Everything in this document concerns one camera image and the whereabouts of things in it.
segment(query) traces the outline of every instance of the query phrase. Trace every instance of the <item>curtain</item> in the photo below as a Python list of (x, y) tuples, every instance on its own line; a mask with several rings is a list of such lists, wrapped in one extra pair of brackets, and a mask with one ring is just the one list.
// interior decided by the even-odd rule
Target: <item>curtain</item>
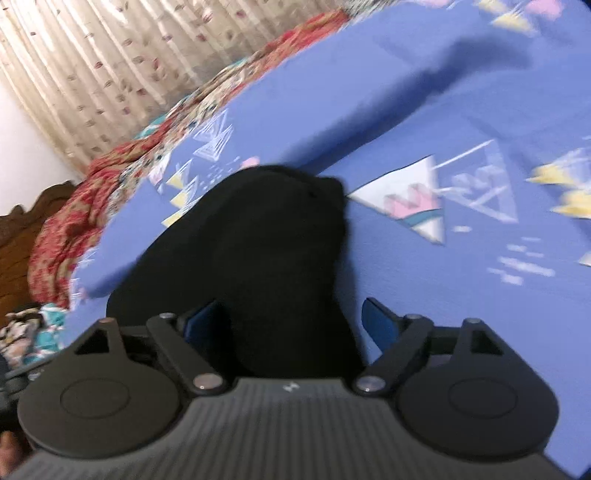
[(335, 1), (0, 0), (2, 80), (84, 174), (219, 70)]

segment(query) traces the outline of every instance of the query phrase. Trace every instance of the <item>wooden headboard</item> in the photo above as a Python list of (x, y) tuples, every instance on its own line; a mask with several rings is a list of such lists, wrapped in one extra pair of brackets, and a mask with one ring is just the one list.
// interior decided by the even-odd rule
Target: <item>wooden headboard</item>
[(74, 192), (67, 181), (44, 190), (31, 210), (17, 205), (0, 216), (0, 326), (4, 315), (31, 301), (27, 284), (29, 256), (43, 222), (56, 213)]

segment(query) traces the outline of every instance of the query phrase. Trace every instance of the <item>white wall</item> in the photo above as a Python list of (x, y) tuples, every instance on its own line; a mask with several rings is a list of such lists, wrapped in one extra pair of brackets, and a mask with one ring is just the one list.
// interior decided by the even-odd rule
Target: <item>white wall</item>
[(75, 178), (0, 85), (0, 215), (18, 204), (28, 210), (47, 187)]

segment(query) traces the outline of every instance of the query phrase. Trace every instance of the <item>blue bed sheet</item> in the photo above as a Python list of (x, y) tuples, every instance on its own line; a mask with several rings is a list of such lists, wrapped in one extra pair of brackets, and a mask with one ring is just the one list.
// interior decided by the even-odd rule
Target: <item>blue bed sheet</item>
[(352, 198), (338, 293), (368, 361), (381, 352), (360, 324), (365, 297), (443, 325), (483, 318), (556, 392), (547, 453), (581, 474), (591, 220), (573, 215), (591, 188), (591, 13), (573, 0), (549, 19), (535, 1), (400, 4), (269, 72), (111, 220), (74, 272), (64, 344), (167, 221), (245, 162), (336, 176)]

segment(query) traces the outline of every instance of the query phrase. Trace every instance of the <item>yellow triangle print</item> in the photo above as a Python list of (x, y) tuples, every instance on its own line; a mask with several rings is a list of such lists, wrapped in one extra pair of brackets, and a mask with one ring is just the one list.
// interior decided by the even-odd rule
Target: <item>yellow triangle print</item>
[(495, 18), (492, 24), (496, 27), (506, 28), (521, 33), (533, 33), (534, 27), (527, 21), (527, 19), (518, 12), (511, 11), (502, 14)]
[(553, 208), (553, 212), (574, 218), (591, 219), (590, 193), (587, 193), (584, 190), (574, 190), (562, 195), (560, 200), (562, 205)]
[(501, 0), (478, 0), (475, 5), (481, 10), (495, 15), (501, 15), (509, 11), (509, 7)]
[(169, 186), (174, 187), (176, 189), (182, 190), (183, 189), (183, 177), (182, 177), (181, 171), (179, 170), (172, 177), (170, 177), (167, 180), (166, 185), (169, 185)]
[(186, 190), (182, 190), (170, 201), (176, 208), (183, 208), (189, 200), (189, 193)]
[(173, 213), (170, 217), (168, 217), (167, 219), (164, 220), (164, 222), (162, 222), (162, 224), (168, 228), (170, 227), (174, 222), (176, 222), (178, 219), (180, 219), (183, 216), (183, 211), (179, 210), (178, 212)]
[(177, 165), (176, 173), (174, 173), (173, 176), (170, 177), (166, 181), (166, 185), (169, 185), (169, 186), (174, 187), (179, 190), (182, 190), (183, 188), (185, 188), (185, 185), (187, 183), (187, 177), (189, 176), (189, 168), (190, 167), (191, 167), (191, 160), (186, 162), (185, 165), (183, 165), (180, 168)]
[(548, 163), (534, 168), (533, 176), (527, 181), (545, 185), (564, 185), (574, 187), (576, 183), (558, 165)]

